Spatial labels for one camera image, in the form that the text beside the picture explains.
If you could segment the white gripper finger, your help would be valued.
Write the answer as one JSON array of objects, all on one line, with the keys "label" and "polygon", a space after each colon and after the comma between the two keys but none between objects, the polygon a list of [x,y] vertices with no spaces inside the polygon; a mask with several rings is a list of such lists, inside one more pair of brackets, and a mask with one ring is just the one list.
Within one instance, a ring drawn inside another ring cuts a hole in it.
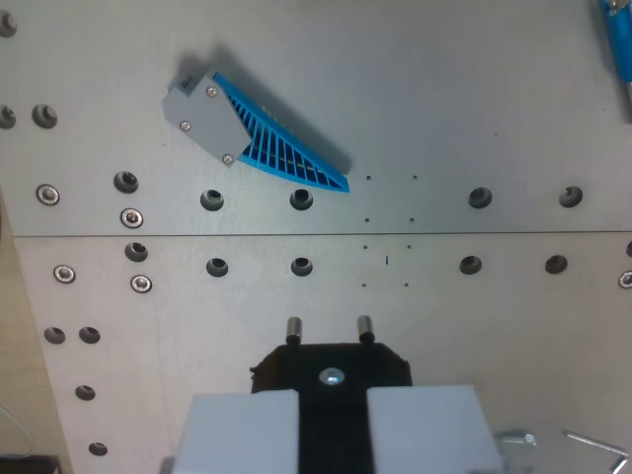
[{"label": "white gripper finger", "polygon": [[297,473],[299,395],[294,390],[193,398],[175,473]]},{"label": "white gripper finger", "polygon": [[366,396],[376,473],[504,471],[473,387],[379,387]]}]

